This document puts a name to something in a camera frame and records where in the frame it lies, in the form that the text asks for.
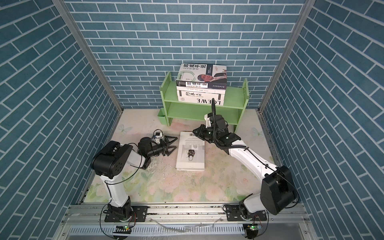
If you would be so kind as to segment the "white magazine with handbag photo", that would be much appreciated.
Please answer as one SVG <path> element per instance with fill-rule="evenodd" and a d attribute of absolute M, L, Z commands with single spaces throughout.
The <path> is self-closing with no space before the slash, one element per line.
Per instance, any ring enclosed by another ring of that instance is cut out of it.
<path fill-rule="evenodd" d="M 178 171 L 205 170 L 205 141 L 196 137 L 193 132 L 180 132 L 176 169 Z"/>

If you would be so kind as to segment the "white Loewe Foundation book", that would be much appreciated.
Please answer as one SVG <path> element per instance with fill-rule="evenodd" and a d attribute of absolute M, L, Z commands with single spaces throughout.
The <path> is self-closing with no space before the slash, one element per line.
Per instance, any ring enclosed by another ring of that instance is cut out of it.
<path fill-rule="evenodd" d="M 215 105 L 223 106 L 224 100 L 217 100 L 215 98 L 197 98 L 197 97 L 178 97 L 179 102 L 200 104 L 200 105 L 211 105 L 215 102 Z"/>

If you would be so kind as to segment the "white-backed heritage culture book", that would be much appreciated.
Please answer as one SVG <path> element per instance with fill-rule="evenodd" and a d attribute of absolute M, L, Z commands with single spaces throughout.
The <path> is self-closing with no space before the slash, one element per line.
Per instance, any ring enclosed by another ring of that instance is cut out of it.
<path fill-rule="evenodd" d="M 193 92 L 193 91 L 180 91 L 177 90 L 177 95 L 180 98 L 186 98 L 186 97 L 194 97 L 194 98 L 215 98 L 215 99 L 223 99 L 225 97 L 225 94 L 216 94 L 216 93 L 204 93 L 204 92 Z"/>

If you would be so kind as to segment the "white booklet with brown bars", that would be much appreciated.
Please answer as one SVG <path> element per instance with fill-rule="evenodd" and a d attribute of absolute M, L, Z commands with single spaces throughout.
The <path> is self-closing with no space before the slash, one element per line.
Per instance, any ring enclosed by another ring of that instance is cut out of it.
<path fill-rule="evenodd" d="M 223 94 L 226 89 L 213 89 L 204 86 L 176 86 L 177 90 L 180 91 L 195 91 L 195 92 L 206 92 L 206 93 L 221 93 Z"/>

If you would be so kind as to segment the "Chinese book with man portrait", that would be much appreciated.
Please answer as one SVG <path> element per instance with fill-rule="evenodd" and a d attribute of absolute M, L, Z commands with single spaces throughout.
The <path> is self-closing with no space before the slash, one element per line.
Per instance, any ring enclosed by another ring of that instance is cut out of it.
<path fill-rule="evenodd" d="M 176 79 L 176 85 L 226 89 L 227 80 L 226 66 L 212 64 L 181 64 Z"/>

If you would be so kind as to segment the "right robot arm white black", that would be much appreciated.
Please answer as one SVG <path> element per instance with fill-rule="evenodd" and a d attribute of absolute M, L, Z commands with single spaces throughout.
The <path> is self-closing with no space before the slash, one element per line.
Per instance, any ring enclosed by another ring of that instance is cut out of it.
<path fill-rule="evenodd" d="M 299 196 L 289 168 L 278 167 L 258 155 L 238 135 L 229 132 L 227 122 L 221 115 L 209 113 L 205 115 L 205 120 L 205 125 L 193 130 L 195 136 L 215 144 L 241 162 L 261 181 L 260 192 L 240 202 L 245 218 L 264 210 L 277 215 Z"/>

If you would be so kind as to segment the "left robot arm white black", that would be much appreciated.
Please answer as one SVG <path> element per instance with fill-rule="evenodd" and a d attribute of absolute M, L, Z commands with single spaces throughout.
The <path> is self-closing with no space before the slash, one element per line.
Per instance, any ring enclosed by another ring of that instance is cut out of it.
<path fill-rule="evenodd" d="M 144 137 L 136 145 L 121 145 L 119 142 L 110 141 L 93 157 L 91 168 L 104 183 L 112 208 L 122 208 L 129 202 L 129 196 L 123 186 L 122 171 L 125 165 L 145 170 L 150 165 L 152 157 L 169 156 L 177 148 L 173 145 L 177 139 L 172 136 L 163 136 L 157 140 Z"/>

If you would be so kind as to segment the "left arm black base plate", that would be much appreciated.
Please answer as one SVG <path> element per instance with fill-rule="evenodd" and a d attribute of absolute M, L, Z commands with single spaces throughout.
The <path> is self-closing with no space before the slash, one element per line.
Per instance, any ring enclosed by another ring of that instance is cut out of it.
<path fill-rule="evenodd" d="M 148 206 L 128 206 L 122 208 L 108 207 L 103 210 L 106 214 L 106 223 L 128 223 L 145 222 L 148 212 Z"/>

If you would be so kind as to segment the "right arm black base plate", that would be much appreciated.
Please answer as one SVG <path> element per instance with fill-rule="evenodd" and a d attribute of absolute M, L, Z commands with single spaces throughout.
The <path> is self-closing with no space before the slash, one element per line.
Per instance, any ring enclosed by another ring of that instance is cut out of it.
<path fill-rule="evenodd" d="M 225 204 L 222 206 L 222 210 L 225 212 L 229 222 L 267 220 L 265 211 L 250 213 L 243 205 Z"/>

